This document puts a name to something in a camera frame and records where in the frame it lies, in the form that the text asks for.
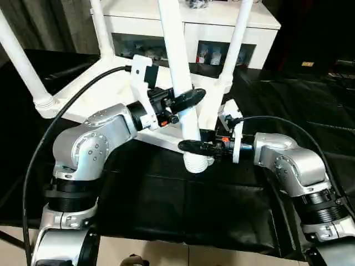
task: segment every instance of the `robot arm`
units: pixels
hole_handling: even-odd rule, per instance
[[[175,98],[173,89],[147,90],[142,84],[144,75],[139,78],[142,81],[134,83],[139,101],[98,111],[56,138],[53,178],[45,190],[48,204],[43,208],[32,266],[96,265],[100,237],[94,216],[108,156],[140,130],[177,123],[176,114],[196,105],[206,94],[203,89],[193,89]]]
[[[285,135],[257,133],[254,164],[270,169],[292,198],[311,242],[355,237],[355,223],[335,195],[323,161]]]
[[[185,140],[179,148],[218,160],[227,157],[234,163],[239,162],[240,151],[252,150],[254,164],[271,170],[291,197],[302,230],[314,244],[307,252],[310,265],[355,265],[355,255],[350,252],[355,250],[355,223],[335,194],[321,158],[280,134],[256,133],[252,145],[243,144],[242,124],[230,128],[228,123],[241,117],[235,102],[229,101],[219,115],[225,129],[222,133],[220,129],[202,130],[205,142]]]

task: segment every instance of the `cable connector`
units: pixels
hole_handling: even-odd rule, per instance
[[[131,72],[132,71],[132,66],[131,65],[126,65],[124,67],[124,71]]]
[[[234,128],[236,125],[238,125],[242,121],[244,121],[243,117],[238,117],[238,118],[235,118],[233,120],[229,120],[228,121],[228,127],[232,129],[232,128]]]

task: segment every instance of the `white plastic leg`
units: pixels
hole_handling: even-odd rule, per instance
[[[51,109],[56,104],[54,97],[45,89],[43,83],[39,79],[31,62],[28,60],[15,34],[11,30],[4,14],[0,9],[0,42],[2,47],[10,57],[18,74],[21,76],[27,89],[33,97],[33,102],[37,109]],[[55,112],[42,114],[44,117],[53,117]]]
[[[158,0],[158,3],[174,94],[175,97],[178,97],[192,89],[179,1]],[[196,108],[188,108],[180,112],[179,117],[183,138],[185,140],[201,140]],[[184,153],[184,162],[186,169],[192,173],[202,172],[208,166],[205,156],[188,152]]]
[[[104,14],[100,0],[90,0],[93,9],[93,21],[96,31],[96,36],[99,43],[100,55],[102,58],[113,57],[114,49],[111,45],[110,36],[107,31]]]

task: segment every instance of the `white cabinet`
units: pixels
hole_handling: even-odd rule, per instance
[[[157,0],[102,0],[102,4],[117,55],[129,58],[140,53],[166,60]],[[213,1],[208,8],[190,9],[185,1],[181,1],[180,13],[190,63],[196,63],[203,47],[208,47],[210,54],[213,49],[218,49],[223,63],[239,6],[240,2]],[[261,69],[279,29],[280,24],[266,7],[262,3],[254,4],[243,39],[245,45],[241,48],[240,63]]]

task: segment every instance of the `black fabric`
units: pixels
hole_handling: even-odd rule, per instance
[[[41,77],[98,56],[27,51]],[[218,69],[193,64],[191,71],[218,76]],[[56,93],[74,76],[47,83]],[[22,178],[31,154],[50,120],[35,111],[31,96],[8,63],[0,70],[7,94],[7,161],[0,195]],[[245,116],[276,115],[309,131],[324,149],[334,175],[355,204],[355,95],[338,80],[236,69],[234,85],[224,100],[234,98]],[[52,144],[65,128],[76,123],[62,119],[45,144],[29,186],[28,215],[38,227],[45,200],[42,187],[53,171]],[[248,121],[244,133],[281,133],[313,149],[296,129],[280,122]],[[280,193],[274,175],[252,164],[246,155],[236,165],[215,163],[192,175],[182,156],[139,141],[114,151],[105,164],[98,209],[98,230],[106,236],[159,239],[211,245],[301,259],[308,243],[299,227],[291,200]],[[0,208],[0,223],[21,225],[21,186]]]

